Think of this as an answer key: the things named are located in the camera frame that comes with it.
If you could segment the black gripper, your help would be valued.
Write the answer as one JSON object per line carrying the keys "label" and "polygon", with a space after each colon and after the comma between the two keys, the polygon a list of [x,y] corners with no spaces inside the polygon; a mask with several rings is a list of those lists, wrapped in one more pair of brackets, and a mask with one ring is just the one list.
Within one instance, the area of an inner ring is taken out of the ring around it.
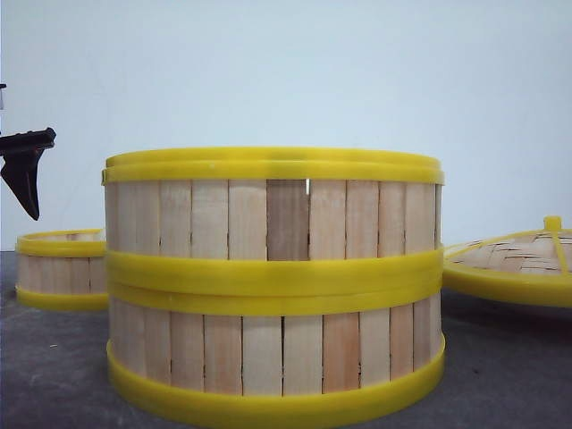
{"label": "black gripper", "polygon": [[[4,83],[0,84],[0,109],[4,109]],[[1,176],[21,206],[33,219],[40,216],[38,203],[38,162],[46,149],[55,145],[55,131],[45,130],[17,133],[1,138],[1,157],[4,166]]]}

